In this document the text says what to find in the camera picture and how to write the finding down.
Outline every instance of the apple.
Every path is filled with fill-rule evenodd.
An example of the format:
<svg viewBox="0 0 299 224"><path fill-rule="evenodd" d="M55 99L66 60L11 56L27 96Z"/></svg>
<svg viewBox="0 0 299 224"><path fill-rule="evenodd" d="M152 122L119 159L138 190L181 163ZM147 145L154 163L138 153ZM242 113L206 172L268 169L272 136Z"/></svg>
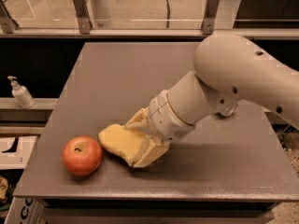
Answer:
<svg viewBox="0 0 299 224"><path fill-rule="evenodd" d="M89 175L102 160L103 150L90 136L71 139L63 149L63 162L66 170L73 175Z"/></svg>

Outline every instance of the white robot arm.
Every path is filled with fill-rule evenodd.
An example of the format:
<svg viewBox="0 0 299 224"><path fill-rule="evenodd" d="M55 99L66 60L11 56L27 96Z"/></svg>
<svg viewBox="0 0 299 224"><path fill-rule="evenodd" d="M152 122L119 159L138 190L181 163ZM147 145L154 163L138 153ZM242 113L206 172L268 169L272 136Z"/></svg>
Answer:
<svg viewBox="0 0 299 224"><path fill-rule="evenodd" d="M110 14L107 0L85 0L92 11L95 28L110 27Z"/></svg>
<svg viewBox="0 0 299 224"><path fill-rule="evenodd" d="M299 129L299 73L239 35L217 33L200 43L194 72L139 110L125 129L149 128L134 167L161 157L202 118L230 116L240 99L276 113Z"/></svg>

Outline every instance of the gray tabletop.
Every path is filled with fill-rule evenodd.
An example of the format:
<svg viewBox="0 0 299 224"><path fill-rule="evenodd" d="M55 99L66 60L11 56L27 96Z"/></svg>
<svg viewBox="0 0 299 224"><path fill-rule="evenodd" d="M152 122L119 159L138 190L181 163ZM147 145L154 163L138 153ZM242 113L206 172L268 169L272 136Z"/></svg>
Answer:
<svg viewBox="0 0 299 224"><path fill-rule="evenodd" d="M64 144L124 123L192 70L198 43L87 43L24 171L17 197L181 201L298 201L299 179L262 109L241 102L209 116L151 167L105 153L87 177L69 174Z"/></svg>

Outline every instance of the spray bottle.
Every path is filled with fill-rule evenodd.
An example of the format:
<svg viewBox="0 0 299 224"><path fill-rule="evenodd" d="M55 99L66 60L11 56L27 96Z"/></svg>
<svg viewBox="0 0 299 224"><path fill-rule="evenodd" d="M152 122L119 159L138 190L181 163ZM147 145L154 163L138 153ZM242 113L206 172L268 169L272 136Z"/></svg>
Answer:
<svg viewBox="0 0 299 224"><path fill-rule="evenodd" d="M12 95L15 97L17 102L22 108L30 108L35 104L34 98L31 96L30 92L26 87L21 86L16 77L7 77L10 80L10 85L12 87Z"/></svg>

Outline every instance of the metal post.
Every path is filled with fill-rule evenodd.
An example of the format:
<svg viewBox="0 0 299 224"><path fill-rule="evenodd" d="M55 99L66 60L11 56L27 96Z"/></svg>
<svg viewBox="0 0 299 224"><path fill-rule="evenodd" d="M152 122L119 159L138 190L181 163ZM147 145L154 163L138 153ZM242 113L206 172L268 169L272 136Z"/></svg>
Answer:
<svg viewBox="0 0 299 224"><path fill-rule="evenodd" d="M86 6L86 0L73 0L73 2L76 10L78 28L80 30L80 33L87 35L90 33L93 25Z"/></svg>
<svg viewBox="0 0 299 224"><path fill-rule="evenodd" d="M11 18L2 0L0 0L0 25L5 34L13 34L19 27L19 24Z"/></svg>
<svg viewBox="0 0 299 224"><path fill-rule="evenodd" d="M206 11L202 26L204 35L213 34L219 1L220 0L206 0Z"/></svg>

